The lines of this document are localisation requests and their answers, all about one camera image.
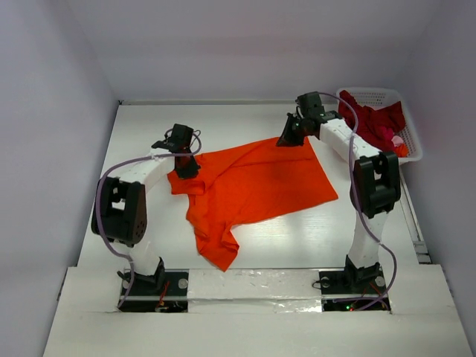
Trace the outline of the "orange t shirt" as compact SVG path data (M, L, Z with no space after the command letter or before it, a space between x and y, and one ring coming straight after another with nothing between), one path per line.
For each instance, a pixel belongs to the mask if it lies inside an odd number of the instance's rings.
M279 147L276 138L196 156L199 173L167 178L174 195L188 197L187 221L198 252L226 271L239 243L231 230L338 199L309 141Z

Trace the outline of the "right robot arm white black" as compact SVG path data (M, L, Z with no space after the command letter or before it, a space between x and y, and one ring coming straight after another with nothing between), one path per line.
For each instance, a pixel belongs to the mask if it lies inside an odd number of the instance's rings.
M399 159L383 152L358 133L355 109L344 99L338 101L350 110L354 122L347 124L336 111L327 111L318 91L297 97L296 111L287 115L279 147L296 147L308 136L333 148L349 165L350 199L356 210L353 243L338 271L320 271L319 289L324 295L361 295L375 279L381 279L379 249L388 214L401 197Z

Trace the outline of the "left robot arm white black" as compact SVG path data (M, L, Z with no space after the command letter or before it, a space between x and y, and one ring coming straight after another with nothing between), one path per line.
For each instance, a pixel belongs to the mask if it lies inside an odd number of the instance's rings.
M147 236L147 194L169 173L180 179L197 177L200 166L195 155L202 148L200 135L200 130L176 123L146 155L113 165L97 183L91 230L114 256L129 265L118 273L125 289L123 297L133 289L151 295L165 289L164 261Z

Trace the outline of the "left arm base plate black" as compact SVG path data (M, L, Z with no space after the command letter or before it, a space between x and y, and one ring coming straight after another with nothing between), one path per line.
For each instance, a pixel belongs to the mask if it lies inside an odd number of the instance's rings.
M162 287L135 278L131 291L119 310L122 312L183 313L188 311L188 270L164 273Z

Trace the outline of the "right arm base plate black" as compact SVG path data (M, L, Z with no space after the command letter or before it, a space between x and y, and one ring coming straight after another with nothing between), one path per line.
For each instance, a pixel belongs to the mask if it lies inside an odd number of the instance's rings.
M321 270L312 286L321 292L325 312L354 312L365 308L367 311L390 311L387 297L376 301L387 288L385 276L380 269L376 276L352 282L343 269Z

